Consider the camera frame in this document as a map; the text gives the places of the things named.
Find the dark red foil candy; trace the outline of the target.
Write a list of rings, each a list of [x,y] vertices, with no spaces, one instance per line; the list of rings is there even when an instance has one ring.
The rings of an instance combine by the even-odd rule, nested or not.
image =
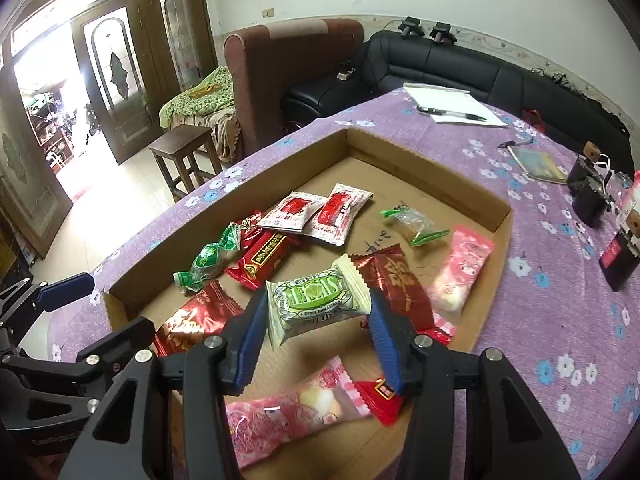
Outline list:
[[[156,353],[170,356],[187,352],[207,337],[220,335],[230,318],[243,312],[218,281],[211,281],[156,331]]]

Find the green twisted wrapper candy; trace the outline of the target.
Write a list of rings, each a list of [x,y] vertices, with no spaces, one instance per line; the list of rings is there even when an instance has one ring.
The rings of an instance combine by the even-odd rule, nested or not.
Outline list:
[[[206,244],[196,255],[190,269],[172,274],[174,283],[187,292],[199,292],[210,280],[216,278],[226,258],[241,246],[241,228],[230,222],[222,231],[220,239]]]

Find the long pink candy packet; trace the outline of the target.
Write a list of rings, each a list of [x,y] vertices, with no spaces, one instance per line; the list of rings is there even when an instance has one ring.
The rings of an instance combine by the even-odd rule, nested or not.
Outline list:
[[[238,466],[264,460],[280,446],[371,415],[339,356],[290,391],[226,405]]]

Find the red round-logo candy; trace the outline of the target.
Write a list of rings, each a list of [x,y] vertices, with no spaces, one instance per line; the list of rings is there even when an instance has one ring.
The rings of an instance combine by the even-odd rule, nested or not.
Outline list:
[[[390,388],[384,377],[355,382],[362,400],[371,414],[384,426],[393,426],[398,421],[404,399]]]

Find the red gold bar packet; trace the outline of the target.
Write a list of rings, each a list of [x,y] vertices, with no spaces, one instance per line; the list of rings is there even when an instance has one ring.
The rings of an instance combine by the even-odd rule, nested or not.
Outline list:
[[[261,288],[273,277],[282,260],[301,242],[295,234],[265,230],[224,273],[250,290]]]

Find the red monkey candy packet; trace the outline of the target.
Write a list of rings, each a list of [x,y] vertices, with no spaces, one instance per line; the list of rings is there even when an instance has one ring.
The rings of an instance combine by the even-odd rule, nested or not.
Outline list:
[[[262,235],[262,227],[259,222],[264,218],[264,214],[255,210],[250,216],[239,222],[240,226],[240,248],[247,250]]]

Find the green white pastry packet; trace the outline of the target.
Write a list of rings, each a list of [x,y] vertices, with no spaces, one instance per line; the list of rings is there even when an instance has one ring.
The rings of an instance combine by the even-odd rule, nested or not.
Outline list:
[[[310,330],[371,313],[370,288],[346,254],[326,270],[280,282],[266,281],[266,292],[273,350]]]

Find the small pink candy packet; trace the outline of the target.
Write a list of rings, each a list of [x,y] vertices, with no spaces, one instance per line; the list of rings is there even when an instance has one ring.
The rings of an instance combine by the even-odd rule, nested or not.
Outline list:
[[[465,226],[455,226],[450,253],[427,289],[432,308],[444,318],[460,318],[471,289],[494,243]]]

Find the dark red foil packet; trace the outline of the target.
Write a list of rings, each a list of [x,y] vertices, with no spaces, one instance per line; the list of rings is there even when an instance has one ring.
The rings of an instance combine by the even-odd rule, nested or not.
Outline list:
[[[408,318],[418,334],[449,344],[452,336],[434,322],[430,298],[409,266],[399,244],[365,255],[350,255],[370,288],[378,288],[393,312]]]

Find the large white red sachet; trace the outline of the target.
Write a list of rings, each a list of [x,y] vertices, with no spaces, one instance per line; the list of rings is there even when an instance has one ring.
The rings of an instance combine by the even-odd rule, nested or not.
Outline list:
[[[324,206],[305,224],[303,234],[342,247],[352,222],[372,196],[372,192],[337,183]]]

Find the white red snack sachet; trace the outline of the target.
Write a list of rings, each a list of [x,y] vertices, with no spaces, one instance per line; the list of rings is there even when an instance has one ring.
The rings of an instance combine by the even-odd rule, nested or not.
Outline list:
[[[327,200],[326,197],[316,194],[291,192],[258,222],[258,226],[268,230],[299,234]]]

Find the clear green-edged snack bag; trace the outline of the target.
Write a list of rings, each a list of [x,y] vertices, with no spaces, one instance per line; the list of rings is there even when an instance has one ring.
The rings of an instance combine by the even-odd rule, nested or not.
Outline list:
[[[449,234],[448,229],[439,229],[425,214],[411,207],[385,209],[380,215],[405,237],[412,247],[423,246]]]

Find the purple floral tablecloth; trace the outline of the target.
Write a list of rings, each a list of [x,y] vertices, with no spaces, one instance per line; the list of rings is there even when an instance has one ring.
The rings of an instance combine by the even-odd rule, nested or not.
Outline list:
[[[357,126],[450,167],[512,207],[509,257],[480,346],[503,349],[559,431],[579,474],[604,474],[639,416],[639,281],[613,292],[599,259],[616,225],[580,222],[564,186],[526,177],[502,148],[529,141],[562,170],[572,152],[521,119],[499,128],[438,124],[394,90],[309,126],[248,156],[171,207],[93,270],[89,297],[58,310],[49,354],[71,361],[111,329],[103,296],[162,240],[276,162],[342,127]]]

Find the wooden stool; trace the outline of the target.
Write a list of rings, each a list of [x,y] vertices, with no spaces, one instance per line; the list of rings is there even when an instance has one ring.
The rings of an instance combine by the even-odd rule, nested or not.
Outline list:
[[[175,203],[195,190],[193,179],[203,185],[222,171],[209,127],[178,125],[153,141],[149,150]],[[196,153],[208,158],[212,172],[198,166]]]

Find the front black tea canister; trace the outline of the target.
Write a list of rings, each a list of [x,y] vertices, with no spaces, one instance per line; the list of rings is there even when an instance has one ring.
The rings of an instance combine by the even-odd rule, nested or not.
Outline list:
[[[620,290],[639,265],[639,213],[631,209],[599,259],[613,292]]]

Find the black tea canister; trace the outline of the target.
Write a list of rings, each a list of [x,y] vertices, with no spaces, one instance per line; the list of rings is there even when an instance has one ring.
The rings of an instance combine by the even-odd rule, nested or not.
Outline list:
[[[596,163],[600,160],[601,151],[596,144],[588,141],[578,155],[572,169],[566,177],[566,185],[571,196],[575,196],[588,177],[597,175]]]
[[[603,182],[593,177],[586,177],[574,197],[573,209],[578,219],[586,226],[590,228],[598,226],[603,215],[611,211],[611,201],[604,190]]]
[[[613,292],[620,290],[639,265],[639,213],[631,209],[599,259]]]

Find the cardboard tray box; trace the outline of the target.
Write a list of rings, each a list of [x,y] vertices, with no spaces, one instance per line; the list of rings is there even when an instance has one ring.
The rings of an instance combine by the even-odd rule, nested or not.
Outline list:
[[[273,279],[283,281],[328,268],[341,254],[364,254],[378,242],[401,244],[408,267],[428,287],[446,259],[450,237],[427,248],[411,248],[396,231],[386,231],[379,211],[402,203],[420,210],[436,226],[466,226],[495,244],[466,302],[451,348],[471,352],[495,299],[508,252],[514,213],[501,197],[475,180],[399,144],[356,128],[341,129],[285,156],[197,214],[141,258],[108,293],[122,303],[122,317],[148,314],[156,324],[186,300],[171,278],[186,270],[195,255],[233,220],[254,210],[271,209],[300,189],[328,196],[335,183],[373,193],[358,214],[343,247],[304,237],[278,266]],[[295,386],[331,356],[340,356],[355,379],[381,376],[378,358],[359,318],[337,322],[296,336],[272,351],[260,352],[252,383],[240,400],[264,398]],[[374,417],[341,422],[280,448],[243,472],[247,479],[375,479],[400,453],[409,421],[406,406],[394,426]]]

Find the middle black tea canister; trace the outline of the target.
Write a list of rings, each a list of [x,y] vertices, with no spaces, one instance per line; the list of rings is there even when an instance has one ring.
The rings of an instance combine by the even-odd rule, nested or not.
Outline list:
[[[578,219],[586,226],[590,228],[598,226],[603,215],[611,211],[611,201],[604,190],[603,182],[593,177],[586,177],[574,197],[573,209]]]

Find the green floral blanket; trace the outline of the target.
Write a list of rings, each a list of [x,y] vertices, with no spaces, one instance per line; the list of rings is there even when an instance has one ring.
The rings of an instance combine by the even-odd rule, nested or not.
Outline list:
[[[160,126],[167,129],[175,115],[206,116],[234,107],[233,81],[227,66],[218,66],[195,87],[183,91],[160,108]]]

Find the small notebook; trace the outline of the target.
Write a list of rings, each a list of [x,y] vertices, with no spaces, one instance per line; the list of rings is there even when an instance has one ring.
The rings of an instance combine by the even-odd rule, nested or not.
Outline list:
[[[526,176],[549,183],[566,183],[566,175],[562,173],[549,154],[521,145],[509,146],[508,152]]]

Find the rear black tea canister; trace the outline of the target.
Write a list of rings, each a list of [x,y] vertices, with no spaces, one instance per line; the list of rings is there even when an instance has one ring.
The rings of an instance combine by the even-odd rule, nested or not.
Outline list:
[[[566,185],[571,196],[575,196],[588,177],[597,175],[596,163],[600,160],[601,151],[596,144],[588,141],[578,155],[572,169],[566,177]]]

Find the wooden glass door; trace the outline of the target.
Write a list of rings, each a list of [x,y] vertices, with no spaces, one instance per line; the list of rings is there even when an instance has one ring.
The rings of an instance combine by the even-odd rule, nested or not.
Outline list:
[[[205,0],[99,0],[70,22],[75,64],[104,139],[126,162],[162,133],[160,108],[217,62]],[[47,255],[72,209],[46,162],[12,65],[1,71],[1,209]]]

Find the red bag on sofa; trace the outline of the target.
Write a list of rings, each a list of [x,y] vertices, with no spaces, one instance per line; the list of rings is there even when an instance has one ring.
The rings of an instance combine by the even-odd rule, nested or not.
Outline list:
[[[544,120],[536,110],[524,110],[522,119],[526,124],[529,124],[540,133],[544,133],[546,131]]]

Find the black pen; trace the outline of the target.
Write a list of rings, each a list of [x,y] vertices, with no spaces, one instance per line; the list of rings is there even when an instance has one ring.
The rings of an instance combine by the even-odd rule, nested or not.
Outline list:
[[[416,109],[418,110],[418,112],[430,116],[455,117],[460,119],[472,120],[473,122],[486,122],[487,120],[485,117],[477,114],[455,112],[454,110],[440,110],[439,108],[423,107],[420,105],[418,105]]]

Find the white paper stack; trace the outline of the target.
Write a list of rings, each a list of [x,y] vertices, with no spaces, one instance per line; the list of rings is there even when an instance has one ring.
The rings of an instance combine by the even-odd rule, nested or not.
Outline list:
[[[416,107],[439,108],[440,110],[454,110],[455,112],[477,114],[485,117],[486,122],[473,122],[472,120],[455,117],[431,116],[434,122],[445,124],[476,125],[483,127],[505,127],[503,122],[492,110],[472,96],[469,91],[455,88],[435,86],[434,84],[414,84],[405,82],[404,90],[413,100]]]

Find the black leather sofa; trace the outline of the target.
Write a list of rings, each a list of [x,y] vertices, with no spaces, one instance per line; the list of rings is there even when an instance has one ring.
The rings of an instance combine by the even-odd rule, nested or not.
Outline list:
[[[598,101],[501,58],[386,30],[371,36],[349,66],[355,73],[346,80],[330,73],[286,90],[281,101],[285,123],[302,128],[406,82],[436,84],[469,91],[480,102],[526,122],[539,117],[552,141],[575,153],[591,142],[608,155],[615,170],[634,173],[630,135],[620,118]]]

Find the right black device on sofa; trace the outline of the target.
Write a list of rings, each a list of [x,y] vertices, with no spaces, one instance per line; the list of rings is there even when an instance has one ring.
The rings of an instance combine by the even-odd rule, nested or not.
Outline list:
[[[436,44],[448,44],[453,46],[457,42],[457,37],[451,32],[451,25],[443,22],[436,22],[430,31],[430,38]]]

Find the black device on sofa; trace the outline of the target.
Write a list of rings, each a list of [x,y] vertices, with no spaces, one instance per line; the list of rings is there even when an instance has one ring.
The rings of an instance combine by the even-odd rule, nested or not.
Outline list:
[[[457,42],[457,37],[451,32],[451,25],[443,22],[436,22],[430,31],[430,38],[436,44],[448,44],[453,46]]]
[[[419,38],[425,36],[424,29],[421,26],[421,21],[418,18],[413,18],[412,16],[407,16],[398,26],[398,30],[400,31],[402,39],[406,39],[411,36]]]

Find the left black device on sofa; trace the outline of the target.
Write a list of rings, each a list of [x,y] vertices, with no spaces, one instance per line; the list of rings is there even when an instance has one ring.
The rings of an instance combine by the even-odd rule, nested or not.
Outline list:
[[[419,38],[425,36],[424,29],[421,26],[421,21],[418,18],[413,18],[412,16],[407,16],[398,26],[398,30],[400,31],[402,39],[406,39],[411,36]]]

